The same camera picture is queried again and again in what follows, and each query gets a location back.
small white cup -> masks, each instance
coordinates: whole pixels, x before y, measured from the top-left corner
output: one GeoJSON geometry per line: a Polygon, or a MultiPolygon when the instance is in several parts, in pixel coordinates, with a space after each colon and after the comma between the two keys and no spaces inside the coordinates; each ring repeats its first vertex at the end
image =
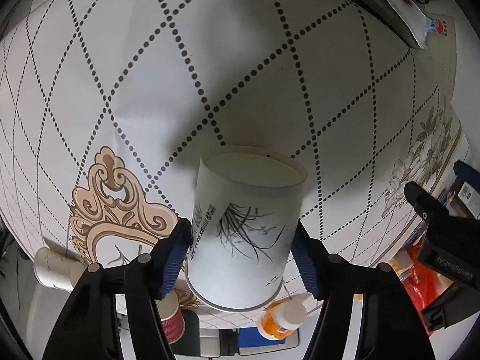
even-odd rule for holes
{"type": "Polygon", "coordinates": [[[306,179],[290,157],[256,147],[225,146],[202,156],[185,272],[200,300],[245,312],[275,298],[306,179]]]}
{"type": "Polygon", "coordinates": [[[35,276],[41,285],[69,292],[73,291],[85,268],[81,262],[63,257],[48,247],[39,249],[33,261],[35,276]]]}

plant drawing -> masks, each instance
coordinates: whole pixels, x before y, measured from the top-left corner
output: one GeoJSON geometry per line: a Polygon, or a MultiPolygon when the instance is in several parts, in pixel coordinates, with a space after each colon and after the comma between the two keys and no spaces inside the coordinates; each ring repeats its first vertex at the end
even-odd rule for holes
{"type": "Polygon", "coordinates": [[[248,245],[255,253],[257,264],[259,263],[260,254],[263,254],[270,261],[272,259],[267,254],[267,250],[271,249],[278,241],[285,229],[285,226],[277,234],[273,243],[268,247],[259,246],[253,239],[252,235],[267,235],[272,231],[276,231],[276,226],[265,227],[255,226],[254,222],[258,218],[264,218],[269,214],[259,214],[258,208],[243,207],[234,203],[230,203],[225,210],[222,218],[217,225],[217,237],[220,238],[222,245],[225,249],[230,248],[233,256],[234,251],[239,252],[248,258],[253,258],[240,250],[241,245],[248,245]]]}
{"type": "MultiPolygon", "coordinates": [[[[108,265],[111,265],[113,263],[116,263],[118,261],[121,261],[121,265],[126,265],[128,263],[130,263],[130,259],[128,259],[124,254],[123,252],[120,250],[120,248],[117,246],[117,244],[114,244],[115,246],[115,249],[117,249],[117,252],[118,252],[118,257],[116,259],[113,259],[112,261],[109,261],[108,265]]],[[[142,248],[143,248],[143,245],[142,244],[139,244],[138,245],[138,256],[141,255],[142,253],[142,248]]]]}
{"type": "Polygon", "coordinates": [[[451,105],[445,102],[443,109],[430,109],[427,120],[420,122],[422,131],[410,146],[404,161],[395,161],[390,185],[385,192],[385,217],[390,209],[405,204],[403,189],[409,181],[415,181],[423,187],[432,175],[438,176],[443,164],[443,155],[452,143],[450,127],[452,126],[451,105]]]}

green object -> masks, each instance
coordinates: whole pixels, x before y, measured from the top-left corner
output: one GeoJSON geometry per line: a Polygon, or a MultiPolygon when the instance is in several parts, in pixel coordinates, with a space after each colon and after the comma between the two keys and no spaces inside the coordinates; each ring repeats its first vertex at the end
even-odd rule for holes
{"type": "Polygon", "coordinates": [[[172,351],[181,356],[200,356],[200,322],[198,315],[191,310],[182,310],[185,320],[185,333],[180,340],[170,344],[172,351]]]}

label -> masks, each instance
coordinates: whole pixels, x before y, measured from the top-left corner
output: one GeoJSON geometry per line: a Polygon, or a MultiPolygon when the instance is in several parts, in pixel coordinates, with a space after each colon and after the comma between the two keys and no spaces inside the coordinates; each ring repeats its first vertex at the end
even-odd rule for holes
{"type": "Polygon", "coordinates": [[[472,215],[478,219],[480,216],[480,194],[469,183],[464,183],[458,193],[458,198],[465,204],[472,215]]]}
{"type": "Polygon", "coordinates": [[[213,205],[208,206],[208,210],[205,213],[205,219],[202,222],[202,225],[200,226],[200,230],[198,232],[197,239],[195,240],[194,246],[191,248],[191,253],[190,253],[190,260],[194,259],[195,256],[195,251],[197,250],[198,245],[200,244],[200,241],[202,240],[203,233],[205,233],[205,229],[207,228],[210,220],[212,219],[213,214],[215,214],[215,211],[217,209],[213,207],[213,205]]]}
{"type": "Polygon", "coordinates": [[[428,32],[438,33],[443,35],[445,31],[443,23],[438,19],[430,19],[430,25],[428,26],[428,32]]]}
{"type": "Polygon", "coordinates": [[[447,269],[453,274],[456,274],[458,278],[466,279],[467,281],[470,281],[473,278],[473,274],[471,272],[466,271],[458,264],[448,261],[443,257],[437,256],[437,258],[435,259],[435,262],[437,263],[436,264],[437,266],[439,267],[441,266],[442,268],[447,269]]]}
{"type": "Polygon", "coordinates": [[[262,325],[263,330],[265,330],[269,336],[276,338],[277,340],[283,340],[285,337],[292,334],[294,330],[285,329],[284,327],[280,326],[273,318],[271,310],[272,309],[267,310],[262,316],[260,325],[262,325]]]}

